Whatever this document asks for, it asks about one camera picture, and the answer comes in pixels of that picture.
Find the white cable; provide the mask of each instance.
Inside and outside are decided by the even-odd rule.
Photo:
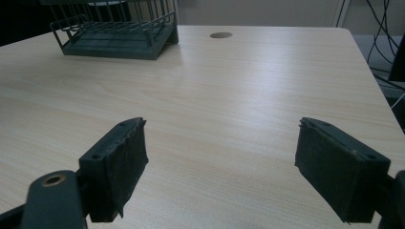
[[[396,106],[396,104],[398,104],[398,102],[402,99],[403,96],[405,96],[405,93],[396,101],[396,103],[395,103],[393,106],[391,106],[391,109],[392,109],[394,106]]]

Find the light wood tabletop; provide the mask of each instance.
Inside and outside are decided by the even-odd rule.
[[[225,39],[210,38],[227,31]],[[90,228],[376,228],[343,223],[294,166],[303,116],[405,169],[405,137],[342,29],[179,27],[159,59],[63,55],[51,33],[0,48],[0,212],[142,116],[150,159],[124,218]]]

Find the wire rack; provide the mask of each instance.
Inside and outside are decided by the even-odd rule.
[[[165,44],[179,43],[174,0],[40,3],[50,6],[51,30],[67,55],[157,59]]]

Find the desk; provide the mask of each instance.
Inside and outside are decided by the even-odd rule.
[[[52,34],[2,47],[0,212],[143,116],[150,162],[125,216],[90,228],[376,228],[378,215],[342,223],[294,167],[309,116],[389,157],[390,175],[405,169],[405,137],[348,31],[179,34],[157,61],[64,56]]]

